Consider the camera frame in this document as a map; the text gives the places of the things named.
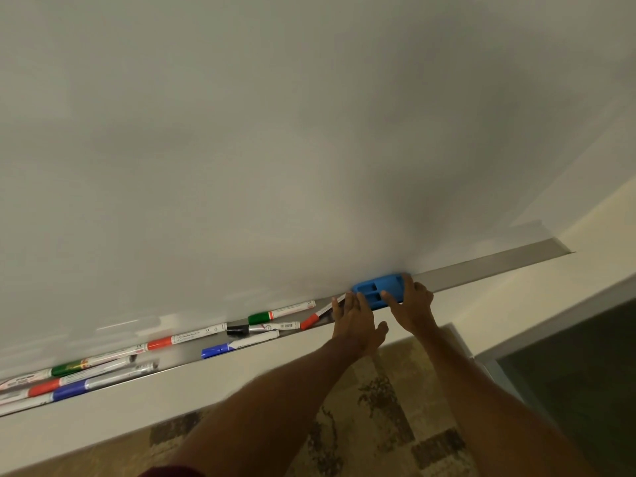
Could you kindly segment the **large white whiteboard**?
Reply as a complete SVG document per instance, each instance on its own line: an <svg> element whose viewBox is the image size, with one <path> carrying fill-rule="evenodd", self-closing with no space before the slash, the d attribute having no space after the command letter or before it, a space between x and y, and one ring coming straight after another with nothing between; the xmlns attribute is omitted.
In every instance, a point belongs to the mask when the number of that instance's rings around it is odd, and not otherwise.
<svg viewBox="0 0 636 477"><path fill-rule="evenodd" d="M0 0L0 382L557 238L636 0Z"/></svg>

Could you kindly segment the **person's left hand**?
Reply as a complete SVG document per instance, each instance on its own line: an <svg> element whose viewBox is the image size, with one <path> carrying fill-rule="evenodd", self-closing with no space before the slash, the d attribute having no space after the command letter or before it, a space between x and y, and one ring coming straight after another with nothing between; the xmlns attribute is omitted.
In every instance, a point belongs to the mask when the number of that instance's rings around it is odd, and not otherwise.
<svg viewBox="0 0 636 477"><path fill-rule="evenodd" d="M376 353L382 344L373 344L373 331L377 328L373 311L361 293L346 292L343 304L333 304L335 326L333 338L352 338L360 357Z"/></svg>

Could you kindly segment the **green cap whiteboard marker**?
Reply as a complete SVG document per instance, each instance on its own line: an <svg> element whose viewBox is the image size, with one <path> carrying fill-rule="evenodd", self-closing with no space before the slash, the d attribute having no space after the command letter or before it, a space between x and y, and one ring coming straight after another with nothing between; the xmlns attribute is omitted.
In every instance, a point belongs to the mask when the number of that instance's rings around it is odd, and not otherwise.
<svg viewBox="0 0 636 477"><path fill-rule="evenodd" d="M299 313L305 310L312 310L315 308L315 306L316 306L315 300L304 301L298 304L285 306L280 309L252 314L247 318L247 321L250 326L265 324L271 320L274 320L280 317L286 317L288 315Z"/></svg>
<svg viewBox="0 0 636 477"><path fill-rule="evenodd" d="M84 369L93 368L95 366L99 366L101 364L105 364L105 363L118 360L121 358L138 355L140 353L146 352L147 350L148 350L148 343L137 344L134 346L130 346L128 348L124 348L122 350L116 350L114 352L103 353L100 355L87 357L85 359L67 362L67 363L52 367L52 369L50 369L50 376L65 377L67 375L77 373Z"/></svg>

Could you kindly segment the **person's right hand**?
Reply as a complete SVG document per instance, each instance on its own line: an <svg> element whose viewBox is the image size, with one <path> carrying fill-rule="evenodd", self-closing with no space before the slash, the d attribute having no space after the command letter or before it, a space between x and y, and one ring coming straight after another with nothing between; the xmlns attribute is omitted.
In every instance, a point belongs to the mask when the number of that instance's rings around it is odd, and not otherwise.
<svg viewBox="0 0 636 477"><path fill-rule="evenodd" d="M397 322L418 340L422 340L429 333L435 333L438 330L431 311L434 295L423 284L415 282L408 273L403 273L402 278L404 281L402 318Z"/></svg>

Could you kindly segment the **blue whiteboard eraser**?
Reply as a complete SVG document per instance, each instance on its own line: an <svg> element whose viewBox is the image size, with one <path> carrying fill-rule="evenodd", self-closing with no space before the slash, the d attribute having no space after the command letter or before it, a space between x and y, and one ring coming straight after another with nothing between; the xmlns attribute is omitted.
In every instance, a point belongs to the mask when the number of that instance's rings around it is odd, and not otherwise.
<svg viewBox="0 0 636 477"><path fill-rule="evenodd" d="M402 303L404 281L401 274L394 273L385 275L360 282L352 287L353 293L362 293L364 295L372 311L378 311L387 307L386 302L381 297L382 291L391 294L397 303Z"/></svg>

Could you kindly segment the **black cap whiteboard marker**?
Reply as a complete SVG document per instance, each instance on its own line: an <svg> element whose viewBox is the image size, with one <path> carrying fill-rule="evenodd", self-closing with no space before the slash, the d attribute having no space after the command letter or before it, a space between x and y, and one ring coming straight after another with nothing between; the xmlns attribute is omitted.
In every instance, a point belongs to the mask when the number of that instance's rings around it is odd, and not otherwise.
<svg viewBox="0 0 636 477"><path fill-rule="evenodd" d="M301 329L300 321L289 321L289 322L268 322L264 324L257 325L239 325L239 326L228 326L227 327L227 335L233 337L248 337L251 335L257 335L261 333L266 333L268 331L296 331Z"/></svg>

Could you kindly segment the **dark glass door white frame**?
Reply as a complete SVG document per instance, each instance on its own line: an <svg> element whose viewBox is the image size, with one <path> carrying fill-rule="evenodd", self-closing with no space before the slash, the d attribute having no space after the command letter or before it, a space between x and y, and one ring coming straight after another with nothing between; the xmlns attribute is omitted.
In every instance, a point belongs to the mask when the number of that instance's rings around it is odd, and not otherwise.
<svg viewBox="0 0 636 477"><path fill-rule="evenodd" d="M636 477L636 274L476 355L604 477Z"/></svg>

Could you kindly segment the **metal whiteboard marker tray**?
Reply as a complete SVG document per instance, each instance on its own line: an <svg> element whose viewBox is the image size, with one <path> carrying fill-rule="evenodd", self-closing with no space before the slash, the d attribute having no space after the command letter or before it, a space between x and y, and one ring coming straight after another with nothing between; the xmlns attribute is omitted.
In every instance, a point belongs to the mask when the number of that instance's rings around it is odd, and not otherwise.
<svg viewBox="0 0 636 477"><path fill-rule="evenodd" d="M478 280L492 277L494 275L499 275L501 273L510 272L510 271L520 269L526 266L548 261L550 259L565 256L570 253L571 251L568 248L566 248L566 246L562 244L560 240L558 240L557 238L550 238L550 239L538 241L536 243L523 245L521 247L511 248L502 252L497 252L495 254L491 254L488 256L478 257L478 258L465 261L462 263L453 264L451 266L445 266L442 268L431 270L429 272L422 273L421 275L424 277L424 283L427 286L429 286L429 288L432 291L443 291L446 289L463 286L464 284L468 284L469 282L475 282ZM289 321L302 322L307 317L312 315L314 312L322 308L317 307L317 303L316 303L315 308L312 310L305 310L299 313L288 315L286 317L280 317L280 318L271 320L269 322L289 322ZM316 325L314 325L311 328L323 326L324 324L327 324L328 322L332 322L332 321L333 321L332 315L330 315L323 318L321 321L319 321ZM227 326L239 326L239 325L245 325L245 324L249 325L247 319L239 320L238 322L223 322L223 323L226 323ZM280 331L279 337L289 336L299 332L302 332L302 331L301 330ZM208 348L214 345L228 343L228 342L238 340L241 338L246 338L246 337L229 336L227 335L227 332L225 331L223 333L218 333L217 335L211 335L211 336L200 338L190 342L196 342L195 347L200 348L200 352L198 353L198 358L201 359L202 349ZM174 346L168 346L160 350L140 353L137 355L136 361L130 366L127 366L125 368L129 368L131 366L136 366L139 364L143 364L145 362L150 362L155 360L158 362L158 369L155 372L157 372L160 369L175 367L177 366L177 364L161 363L160 353L167 352L169 349L174 348L175 346L189 345L190 342L176 344ZM31 387L37 384L43 384L45 382L48 382L56 378L56 377L50 376L50 369L52 369L52 367L40 369L37 371L32 371L23 375L19 375L17 377L11 377L7 380L0 381L0 418L7 417L9 415L15 415L15 414L27 411L29 409L38 408L47 404L54 403L54 402L50 402L50 397L52 397L52 392L45 393L43 395L32 397L32 398L27 397L28 390Z"/></svg>

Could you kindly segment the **person's right forearm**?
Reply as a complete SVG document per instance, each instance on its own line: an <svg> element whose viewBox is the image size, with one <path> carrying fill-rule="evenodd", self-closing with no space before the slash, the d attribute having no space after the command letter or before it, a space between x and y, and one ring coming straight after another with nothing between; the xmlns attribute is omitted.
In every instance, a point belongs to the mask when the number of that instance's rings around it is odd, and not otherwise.
<svg viewBox="0 0 636 477"><path fill-rule="evenodd" d="M554 426L496 385L440 328L419 322L413 334L482 477L599 477Z"/></svg>

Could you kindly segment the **blue cap whiteboard marker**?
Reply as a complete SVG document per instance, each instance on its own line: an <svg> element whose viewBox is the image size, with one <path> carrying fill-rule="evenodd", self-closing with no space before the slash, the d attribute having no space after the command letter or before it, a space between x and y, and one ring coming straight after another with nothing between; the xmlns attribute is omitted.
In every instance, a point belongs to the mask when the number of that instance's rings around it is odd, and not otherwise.
<svg viewBox="0 0 636 477"><path fill-rule="evenodd" d="M91 377L79 382L64 385L52 392L50 402L57 402L122 382L128 382L139 377L154 373L158 369L158 362L150 361L129 368L117 370L108 374Z"/></svg>
<svg viewBox="0 0 636 477"><path fill-rule="evenodd" d="M270 340L277 339L280 336L280 332L277 329L252 335L250 337L241 338L224 344L217 344L204 348L201 351L201 359L210 359L224 353L233 352L249 346L258 345Z"/></svg>

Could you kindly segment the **person's left forearm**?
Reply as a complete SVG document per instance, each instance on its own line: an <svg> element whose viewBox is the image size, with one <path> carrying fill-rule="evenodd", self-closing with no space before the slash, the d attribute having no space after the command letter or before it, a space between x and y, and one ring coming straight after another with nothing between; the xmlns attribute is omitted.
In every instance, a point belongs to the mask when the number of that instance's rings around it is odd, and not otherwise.
<svg viewBox="0 0 636 477"><path fill-rule="evenodd" d="M377 348L338 336L258 376L216 405L167 465L139 477L282 477L335 384Z"/></svg>

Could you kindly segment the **red cap whiteboard marker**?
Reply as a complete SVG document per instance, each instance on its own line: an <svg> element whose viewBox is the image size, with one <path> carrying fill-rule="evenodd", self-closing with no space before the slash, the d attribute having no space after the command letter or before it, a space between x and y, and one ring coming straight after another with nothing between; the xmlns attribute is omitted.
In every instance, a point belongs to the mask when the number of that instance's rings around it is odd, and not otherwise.
<svg viewBox="0 0 636 477"><path fill-rule="evenodd" d="M307 317L305 320L303 320L300 323L300 326L299 326L300 330L301 331L305 331L305 330L313 327L314 325L316 325L323 318L332 315L334 302L336 302L339 305L341 302L344 301L345 296L346 296L346 294L341 294L339 296L332 297L330 304L328 304L325 307L323 307L322 309L314 312L312 315L310 315L309 317Z"/></svg>
<svg viewBox="0 0 636 477"><path fill-rule="evenodd" d="M179 333L171 337L164 337L164 338L152 340L144 344L144 349L146 352L160 350L168 346L174 346L177 344L190 342L190 341L208 337L211 335L217 335L218 333L223 333L226 330L227 330L226 323L216 324L216 325L212 325L202 329Z"/></svg>
<svg viewBox="0 0 636 477"><path fill-rule="evenodd" d="M101 364L99 366L84 369L82 371L73 373L71 375L67 375L64 377L56 377L48 382L45 382L43 384L37 384L31 387L28 390L27 397L34 398L36 396L40 396L45 393L51 393L65 385L70 385L85 379L97 377L100 375L105 375L107 373L110 373L119 369L123 369L133 364L136 361L136 359L137 359L137 355L128 355L126 357L113 360L113 361Z"/></svg>

